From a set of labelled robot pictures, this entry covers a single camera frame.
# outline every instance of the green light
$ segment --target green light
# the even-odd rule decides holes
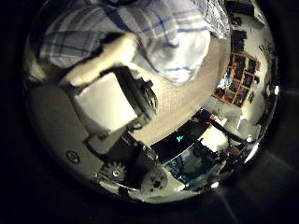
[[[184,136],[178,136],[177,137],[178,142],[180,142],[181,140],[183,140],[183,138],[184,138]]]

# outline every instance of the wooden shelf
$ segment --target wooden shelf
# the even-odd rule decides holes
[[[255,78],[255,75],[248,71],[249,62],[250,61],[257,62],[257,60],[251,57],[250,55],[248,55],[247,53],[234,53],[234,52],[231,53],[231,59],[232,59],[232,64],[227,67],[227,71],[230,70],[230,76],[233,76],[233,82],[231,86],[232,85],[234,86],[232,87],[232,90],[230,86],[225,90],[226,93],[223,94],[223,96],[218,95],[216,91],[212,95],[218,98],[219,100],[225,102],[226,104],[242,107],[246,102],[246,99],[250,91],[250,87]]]

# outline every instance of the bookshelf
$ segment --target bookshelf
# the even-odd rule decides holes
[[[216,89],[213,96],[219,100],[242,107],[246,102],[259,62],[247,53],[231,53],[226,73],[231,80],[229,87]]]

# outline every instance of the person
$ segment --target person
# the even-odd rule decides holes
[[[111,34],[118,37],[112,38],[111,48],[120,35],[132,34],[134,57],[109,65],[133,63],[181,84],[198,74],[210,33],[217,38],[230,34],[218,0],[72,0],[48,27],[40,57],[68,69],[93,59],[99,49],[98,57],[105,53]]]

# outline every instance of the shelf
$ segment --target shelf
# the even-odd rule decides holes
[[[248,54],[231,53],[231,61],[226,72],[232,77],[232,83],[225,91],[215,90],[212,94],[222,102],[242,107],[248,98],[251,85],[254,81],[255,74],[253,71],[257,60],[253,59]]]
[[[244,86],[243,84],[241,84],[241,86],[247,90],[250,90],[250,87]]]

